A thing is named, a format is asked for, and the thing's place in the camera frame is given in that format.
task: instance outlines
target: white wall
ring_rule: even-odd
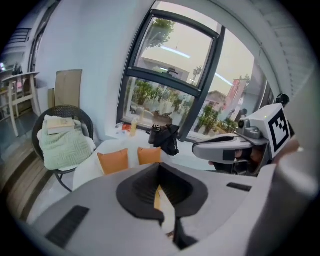
[[[56,72],[83,69],[80,107],[98,136],[115,127],[119,91],[134,36],[153,0],[62,0],[40,44],[38,84],[55,87]]]

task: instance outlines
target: chair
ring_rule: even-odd
[[[38,120],[36,121],[33,130],[32,130],[32,145],[33,145],[33,149],[35,151],[35,153],[38,155],[38,157],[44,161],[44,154],[40,148],[39,145],[39,140],[37,137],[38,132],[42,129],[42,125],[43,122],[45,120],[45,116],[49,115],[49,116],[56,116],[56,117],[61,117],[61,118],[72,118],[74,119],[75,117],[78,118],[78,120],[81,123],[84,123],[88,129],[88,133],[89,133],[89,137],[91,139],[94,139],[94,125],[90,119],[90,117],[80,108],[75,107],[75,106],[71,106],[71,105],[60,105],[60,106],[55,106],[52,107],[50,109],[48,109],[47,111],[45,111],[44,113],[42,113],[41,116],[39,116]],[[62,171],[62,170],[50,170],[51,172],[54,173],[55,177],[57,178],[57,180],[59,181],[59,183],[69,192],[71,192],[72,190],[70,188],[68,188],[63,182],[62,182],[62,178],[64,174],[68,174],[68,173],[72,173],[75,171],[74,169],[71,170],[66,170],[66,171]]]

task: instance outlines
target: black window frame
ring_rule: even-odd
[[[140,47],[143,43],[145,34],[147,29],[153,18],[170,20],[173,22],[177,22],[183,25],[186,25],[192,29],[195,29],[206,36],[212,39],[211,47],[208,50],[208,57],[202,71],[202,75],[198,84],[191,85],[185,81],[180,79],[167,76],[162,73],[158,73],[153,70],[148,70],[135,66],[135,62],[140,50]],[[118,99],[118,108],[117,108],[117,117],[116,122],[126,122],[123,121],[124,108],[125,108],[125,100],[126,100],[126,91],[128,86],[128,81],[130,77],[148,80],[151,82],[158,83],[160,85],[164,85],[166,87],[175,89],[177,91],[186,93],[194,97],[193,104],[190,108],[190,111],[187,115],[186,120],[182,127],[180,127],[179,131],[179,140],[185,141],[192,125],[195,123],[198,114],[205,102],[205,99],[209,93],[209,89],[212,85],[213,79],[215,77],[215,73],[217,71],[218,63],[220,60],[222,46],[224,43],[226,28],[221,26],[220,34],[211,28],[193,20],[188,17],[169,12],[164,10],[151,9],[145,19],[143,20],[138,32],[135,35],[135,38],[131,44],[131,48],[129,51],[129,55],[126,60],[125,69],[122,76],[121,88],[119,92]],[[150,128],[146,128],[143,125],[138,125],[138,128],[142,130],[150,130]]]

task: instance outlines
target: white sofa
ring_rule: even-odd
[[[146,149],[150,148],[151,145],[147,139],[141,139],[139,136],[104,141],[95,152],[75,170],[72,190],[74,191],[83,184],[104,175],[97,156],[98,153],[108,154],[128,149],[129,168],[133,168],[139,166],[138,147]],[[170,156],[164,151],[161,151],[161,160],[163,162],[171,161]]]

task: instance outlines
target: green towel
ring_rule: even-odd
[[[91,156],[81,123],[77,120],[74,123],[72,131],[48,135],[47,121],[43,122],[40,147],[48,170],[77,166]]]

